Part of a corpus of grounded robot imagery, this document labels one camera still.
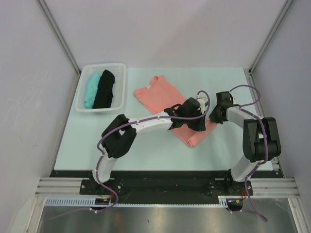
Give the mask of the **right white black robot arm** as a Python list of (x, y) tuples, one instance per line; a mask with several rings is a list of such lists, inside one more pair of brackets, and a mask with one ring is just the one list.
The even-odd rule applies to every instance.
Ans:
[(209, 115), (211, 122), (223, 124), (232, 122), (243, 129), (243, 156), (228, 171), (224, 189), (229, 195), (240, 195), (247, 190), (249, 178), (268, 161), (281, 154), (281, 143), (276, 119), (260, 117), (237, 104), (221, 106), (217, 104)]

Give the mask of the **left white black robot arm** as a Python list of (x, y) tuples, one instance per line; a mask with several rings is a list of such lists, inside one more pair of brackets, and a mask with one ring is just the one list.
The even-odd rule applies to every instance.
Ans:
[(208, 98), (197, 97), (189, 98), (183, 104), (175, 104), (149, 117), (130, 120), (124, 114), (118, 115), (104, 130), (97, 143), (101, 156), (92, 171), (90, 188), (97, 194), (107, 190), (107, 181), (116, 161), (129, 152), (136, 137), (158, 130), (181, 129), (183, 126), (195, 132), (205, 131), (208, 110)]

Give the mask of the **salmon pink polo shirt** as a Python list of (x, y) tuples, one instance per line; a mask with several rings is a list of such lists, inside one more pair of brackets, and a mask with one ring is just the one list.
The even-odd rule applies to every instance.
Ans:
[[(164, 76), (153, 77), (147, 87), (136, 89), (134, 94), (153, 115), (186, 101), (186, 98), (172, 84), (166, 81)], [(180, 128), (173, 129), (172, 133), (188, 147), (195, 147), (216, 129), (217, 124), (206, 120), (205, 126), (205, 131), (196, 132), (183, 125)]]

